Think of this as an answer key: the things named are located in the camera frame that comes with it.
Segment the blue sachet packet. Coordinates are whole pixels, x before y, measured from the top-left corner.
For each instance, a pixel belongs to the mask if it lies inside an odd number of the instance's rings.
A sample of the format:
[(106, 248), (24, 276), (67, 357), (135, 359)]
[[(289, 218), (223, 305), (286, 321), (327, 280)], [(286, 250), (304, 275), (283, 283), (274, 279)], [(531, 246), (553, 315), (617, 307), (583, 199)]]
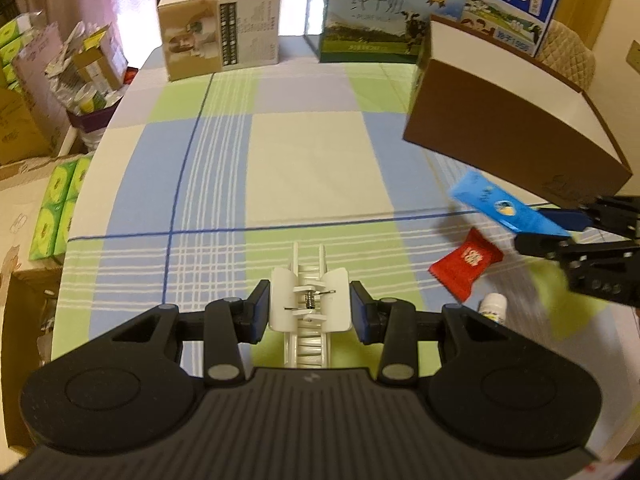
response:
[(522, 203), (475, 170), (468, 171), (457, 184), (450, 188), (449, 195), (515, 234), (533, 233), (564, 237), (570, 235), (567, 230)]

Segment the white hair claw clip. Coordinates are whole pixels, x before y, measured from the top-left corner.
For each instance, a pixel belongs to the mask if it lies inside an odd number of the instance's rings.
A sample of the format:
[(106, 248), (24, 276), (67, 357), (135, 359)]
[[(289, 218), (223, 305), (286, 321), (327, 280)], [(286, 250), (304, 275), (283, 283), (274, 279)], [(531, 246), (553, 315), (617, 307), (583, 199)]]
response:
[(330, 270), (322, 245), (317, 261), (305, 264), (295, 243), (290, 265), (272, 270), (269, 327), (283, 336), (285, 367), (331, 366), (332, 336), (352, 329), (352, 311), (348, 271)]

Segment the white small bottle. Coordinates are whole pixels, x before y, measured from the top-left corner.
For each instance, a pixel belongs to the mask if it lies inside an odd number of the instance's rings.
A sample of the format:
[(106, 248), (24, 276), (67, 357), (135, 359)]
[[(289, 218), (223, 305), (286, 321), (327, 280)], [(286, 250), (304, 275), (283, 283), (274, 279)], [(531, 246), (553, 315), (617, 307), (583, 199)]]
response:
[(508, 310), (508, 300), (498, 292), (487, 294), (478, 306), (478, 312), (481, 315), (501, 325), (506, 322), (506, 310)]

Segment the red candy wrapper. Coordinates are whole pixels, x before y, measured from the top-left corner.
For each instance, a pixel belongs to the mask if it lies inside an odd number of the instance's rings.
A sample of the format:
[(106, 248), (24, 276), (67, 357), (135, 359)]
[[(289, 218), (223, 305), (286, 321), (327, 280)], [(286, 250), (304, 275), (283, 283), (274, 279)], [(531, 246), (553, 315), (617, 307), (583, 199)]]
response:
[(471, 296), (475, 281), (488, 266), (502, 259), (502, 250), (477, 228), (472, 228), (460, 247), (433, 263), (428, 270), (454, 298), (465, 302)]

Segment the checked pastel tablecloth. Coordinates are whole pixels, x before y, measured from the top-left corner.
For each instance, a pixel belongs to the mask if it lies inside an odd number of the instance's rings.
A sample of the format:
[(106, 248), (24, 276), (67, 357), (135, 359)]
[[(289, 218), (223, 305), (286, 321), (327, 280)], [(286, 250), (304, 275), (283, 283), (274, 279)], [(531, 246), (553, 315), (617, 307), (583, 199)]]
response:
[(171, 82), (152, 53), (93, 155), (70, 229), (53, 352), (161, 302), (183, 311), (243, 296), (293, 254), (326, 255), (372, 296), (436, 311), (431, 276), (471, 230), (503, 253), (474, 283), (508, 300), (512, 330), (589, 370), (603, 408), (589, 445), (612, 457), (639, 435), (634, 311), (571, 294), (500, 224), (454, 202), (466, 167), (405, 142), (413, 69), (321, 64), (303, 39), (277, 65)]

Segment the brown open cardboard box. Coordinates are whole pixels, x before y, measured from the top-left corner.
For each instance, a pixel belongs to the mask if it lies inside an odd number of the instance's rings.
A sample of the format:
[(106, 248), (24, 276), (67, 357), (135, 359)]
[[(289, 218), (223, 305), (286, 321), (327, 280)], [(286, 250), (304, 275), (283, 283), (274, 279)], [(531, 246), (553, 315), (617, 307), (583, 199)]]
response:
[(615, 195), (631, 179), (588, 94), (534, 58), (434, 16), (416, 67), (405, 141), (561, 207)]

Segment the quilted beige chair cover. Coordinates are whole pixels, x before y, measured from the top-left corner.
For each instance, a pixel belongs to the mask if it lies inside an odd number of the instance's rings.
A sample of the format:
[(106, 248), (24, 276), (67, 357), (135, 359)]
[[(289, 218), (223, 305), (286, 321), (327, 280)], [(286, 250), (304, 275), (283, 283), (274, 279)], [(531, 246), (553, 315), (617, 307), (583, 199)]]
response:
[(580, 37), (566, 25), (552, 20), (536, 59), (552, 70), (588, 90), (596, 73), (596, 58)]

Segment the green tissue packs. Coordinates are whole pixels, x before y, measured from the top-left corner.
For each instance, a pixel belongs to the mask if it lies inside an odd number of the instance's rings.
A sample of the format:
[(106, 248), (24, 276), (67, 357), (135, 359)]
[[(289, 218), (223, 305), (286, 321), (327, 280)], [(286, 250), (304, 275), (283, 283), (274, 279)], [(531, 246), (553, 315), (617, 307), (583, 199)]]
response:
[(54, 167), (32, 234), (30, 261), (65, 256), (75, 207), (92, 159), (92, 155), (84, 155)]

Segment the dark blue milk carton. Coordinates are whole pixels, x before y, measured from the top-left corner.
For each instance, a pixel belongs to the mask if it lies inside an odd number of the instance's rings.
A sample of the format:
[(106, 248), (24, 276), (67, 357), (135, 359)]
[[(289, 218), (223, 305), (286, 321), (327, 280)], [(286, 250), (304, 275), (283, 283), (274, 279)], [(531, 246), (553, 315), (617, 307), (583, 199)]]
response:
[(559, 0), (466, 0), (460, 23), (534, 56)]

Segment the white printed product box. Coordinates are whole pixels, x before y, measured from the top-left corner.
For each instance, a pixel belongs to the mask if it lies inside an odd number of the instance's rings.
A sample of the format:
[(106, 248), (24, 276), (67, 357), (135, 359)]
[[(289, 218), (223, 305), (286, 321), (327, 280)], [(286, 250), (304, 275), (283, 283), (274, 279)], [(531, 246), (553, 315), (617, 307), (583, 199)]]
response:
[(168, 79), (279, 62), (281, 0), (156, 0)]

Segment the light blue milk carton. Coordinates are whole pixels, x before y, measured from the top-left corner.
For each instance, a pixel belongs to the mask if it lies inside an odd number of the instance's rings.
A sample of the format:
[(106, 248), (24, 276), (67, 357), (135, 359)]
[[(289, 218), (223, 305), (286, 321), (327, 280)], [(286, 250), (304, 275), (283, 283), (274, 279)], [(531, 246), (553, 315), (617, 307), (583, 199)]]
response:
[(457, 22), (466, 0), (307, 0), (304, 37), (322, 63), (412, 63), (433, 15)]

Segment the box of paper clutter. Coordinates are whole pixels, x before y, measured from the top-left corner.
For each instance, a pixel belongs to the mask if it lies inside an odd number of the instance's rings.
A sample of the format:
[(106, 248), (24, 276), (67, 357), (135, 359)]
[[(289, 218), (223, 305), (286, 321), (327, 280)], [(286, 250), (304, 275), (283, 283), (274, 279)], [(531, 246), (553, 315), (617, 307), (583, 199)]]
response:
[(58, 128), (66, 120), (88, 143), (106, 129), (128, 88), (129, 64), (110, 24), (80, 21), (67, 37), (55, 23), (35, 27), (20, 37), (10, 66), (40, 125)]

